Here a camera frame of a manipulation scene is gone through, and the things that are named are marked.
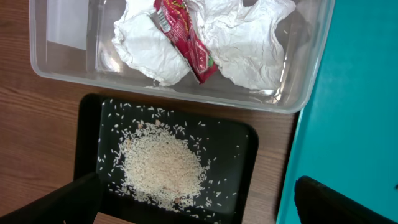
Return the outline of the teal serving tray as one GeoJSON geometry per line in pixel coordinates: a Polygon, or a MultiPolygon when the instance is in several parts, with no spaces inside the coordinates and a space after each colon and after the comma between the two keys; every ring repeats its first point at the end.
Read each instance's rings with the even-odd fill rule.
{"type": "Polygon", "coordinates": [[[397,220],[397,1],[337,1],[311,98],[300,112],[278,223],[298,223],[307,175],[397,220]]]}

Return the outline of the rice food scraps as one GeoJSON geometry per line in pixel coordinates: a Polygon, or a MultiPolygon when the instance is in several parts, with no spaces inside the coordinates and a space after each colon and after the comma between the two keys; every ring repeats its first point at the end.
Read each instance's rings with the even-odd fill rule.
{"type": "Polygon", "coordinates": [[[160,121],[139,123],[119,143],[122,193],[138,202],[153,202],[168,212],[194,205],[201,194],[207,167],[160,121]]]}

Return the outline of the red snack wrapper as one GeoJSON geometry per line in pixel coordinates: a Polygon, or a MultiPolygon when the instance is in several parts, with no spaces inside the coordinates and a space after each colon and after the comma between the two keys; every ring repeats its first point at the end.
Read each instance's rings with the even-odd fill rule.
{"type": "Polygon", "coordinates": [[[217,71],[209,50],[197,37],[184,0],[155,0],[154,7],[162,32],[178,49],[199,83],[217,71]]]}

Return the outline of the crumpled white tissue paper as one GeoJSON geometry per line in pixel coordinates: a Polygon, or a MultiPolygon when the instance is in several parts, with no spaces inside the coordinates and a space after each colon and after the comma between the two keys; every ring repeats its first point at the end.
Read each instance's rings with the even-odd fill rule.
{"type": "MultiPolygon", "coordinates": [[[[127,1],[114,23],[112,43],[130,68],[162,86],[192,72],[186,59],[162,32],[155,1],[127,1]]],[[[293,1],[185,1],[197,37],[209,50],[217,71],[251,90],[280,87],[284,49],[276,37],[280,21],[296,8],[293,1]]]]}

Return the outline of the black food waste tray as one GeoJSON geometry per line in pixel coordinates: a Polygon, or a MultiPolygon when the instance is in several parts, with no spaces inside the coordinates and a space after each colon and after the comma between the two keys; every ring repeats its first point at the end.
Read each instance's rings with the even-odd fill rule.
{"type": "Polygon", "coordinates": [[[103,184],[100,212],[133,223],[242,222],[259,147],[248,124],[89,94],[79,107],[74,177],[95,172],[103,184]],[[184,140],[207,167],[203,190],[192,207],[168,212],[122,193],[119,143],[139,123],[160,121],[184,140]]]}

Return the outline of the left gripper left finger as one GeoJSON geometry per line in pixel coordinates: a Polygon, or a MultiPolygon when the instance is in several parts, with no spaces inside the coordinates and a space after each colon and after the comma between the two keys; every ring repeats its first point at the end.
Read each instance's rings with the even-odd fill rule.
{"type": "Polygon", "coordinates": [[[93,223],[101,205],[101,181],[87,174],[1,217],[1,223],[93,223]]]}

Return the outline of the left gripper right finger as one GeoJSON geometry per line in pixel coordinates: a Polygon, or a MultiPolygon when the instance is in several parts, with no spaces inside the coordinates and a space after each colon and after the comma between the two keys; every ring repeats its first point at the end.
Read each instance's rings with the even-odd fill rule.
{"type": "Polygon", "coordinates": [[[397,224],[309,176],[295,182],[294,202],[302,224],[397,224]]]}

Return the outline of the clear plastic waste bin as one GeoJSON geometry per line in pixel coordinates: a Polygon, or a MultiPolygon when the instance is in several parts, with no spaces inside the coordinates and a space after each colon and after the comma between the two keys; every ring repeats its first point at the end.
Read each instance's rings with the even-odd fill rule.
{"type": "Polygon", "coordinates": [[[284,49],[281,85],[265,93],[233,84],[220,73],[199,84],[192,73],[162,87],[119,58],[114,22],[124,0],[29,3],[30,62],[41,77],[147,95],[291,114],[309,101],[325,49],[335,3],[297,1],[276,29],[284,49]]]}

